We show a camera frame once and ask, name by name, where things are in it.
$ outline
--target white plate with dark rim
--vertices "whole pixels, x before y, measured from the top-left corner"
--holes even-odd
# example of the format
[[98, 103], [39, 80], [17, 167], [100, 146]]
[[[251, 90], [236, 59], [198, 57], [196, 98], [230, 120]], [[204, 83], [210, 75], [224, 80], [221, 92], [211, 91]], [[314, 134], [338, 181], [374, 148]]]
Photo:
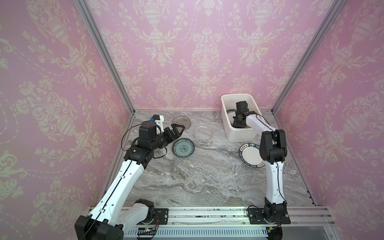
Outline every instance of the white plate with dark rim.
[[251, 142], [243, 144], [239, 149], [240, 160], [251, 168], [261, 168], [265, 162], [260, 156], [260, 146]]

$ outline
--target damask wallpaper pattern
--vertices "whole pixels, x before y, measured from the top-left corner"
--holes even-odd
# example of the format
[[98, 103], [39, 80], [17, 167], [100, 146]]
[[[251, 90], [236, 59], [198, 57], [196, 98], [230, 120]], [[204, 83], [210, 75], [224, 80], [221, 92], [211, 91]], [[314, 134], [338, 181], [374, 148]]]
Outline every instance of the damask wallpaper pattern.
[[271, 108], [333, 0], [87, 0], [135, 109]]
[[345, 240], [383, 239], [384, 1], [348, 0], [277, 116]]
[[2, 1], [0, 239], [76, 239], [128, 118], [73, 1]]

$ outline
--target plate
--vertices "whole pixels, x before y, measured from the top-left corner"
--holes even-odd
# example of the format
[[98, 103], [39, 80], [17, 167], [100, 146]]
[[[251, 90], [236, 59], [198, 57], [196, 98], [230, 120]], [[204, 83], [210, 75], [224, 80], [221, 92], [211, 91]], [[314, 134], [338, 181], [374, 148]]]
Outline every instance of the plate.
[[243, 144], [239, 149], [240, 160], [251, 168], [261, 168], [265, 165], [260, 156], [260, 146], [254, 143]]
[[172, 149], [177, 157], [189, 157], [194, 152], [195, 145], [188, 138], [182, 138], [173, 144]]

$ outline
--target pink wall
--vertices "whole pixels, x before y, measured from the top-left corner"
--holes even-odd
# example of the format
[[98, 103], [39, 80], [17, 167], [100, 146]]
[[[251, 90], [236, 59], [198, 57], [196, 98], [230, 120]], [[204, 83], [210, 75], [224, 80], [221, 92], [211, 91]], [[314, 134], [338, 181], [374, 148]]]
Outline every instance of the pink wall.
[[127, 121], [73, 1], [3, 1], [0, 239], [76, 239]]
[[87, 0], [135, 109], [271, 108], [333, 0]]
[[384, 1], [348, 0], [278, 119], [345, 240], [383, 239]]

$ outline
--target white plastic bin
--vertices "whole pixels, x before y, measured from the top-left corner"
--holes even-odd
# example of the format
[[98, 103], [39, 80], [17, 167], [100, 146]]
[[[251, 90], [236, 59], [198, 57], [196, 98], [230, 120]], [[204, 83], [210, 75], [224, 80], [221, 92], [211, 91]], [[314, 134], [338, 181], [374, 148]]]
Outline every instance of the white plastic bin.
[[251, 94], [233, 93], [221, 96], [221, 104], [223, 105], [221, 117], [225, 134], [230, 142], [250, 142], [256, 136], [256, 132], [252, 128], [234, 128], [229, 121], [227, 110], [236, 109], [236, 103], [240, 101], [246, 101], [250, 111], [255, 111], [261, 115], [260, 109]]

